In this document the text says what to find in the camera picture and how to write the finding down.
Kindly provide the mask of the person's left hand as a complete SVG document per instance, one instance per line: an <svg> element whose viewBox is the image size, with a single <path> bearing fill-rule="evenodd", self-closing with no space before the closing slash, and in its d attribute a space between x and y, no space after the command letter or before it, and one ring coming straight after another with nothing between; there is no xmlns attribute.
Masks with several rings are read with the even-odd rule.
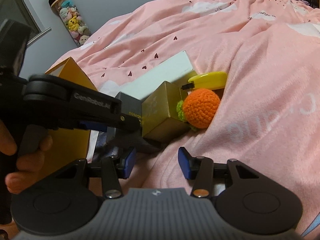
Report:
<svg viewBox="0 0 320 240"><path fill-rule="evenodd" d="M5 178L5 184L10 193L19 194L36 183L39 172L44 166L45 153L50 150L52 144L52 137L47 135L40 142L36 152L24 154L17 159L17 171L8 174ZM1 152L13 155L16 150L13 137L1 121Z"/></svg>

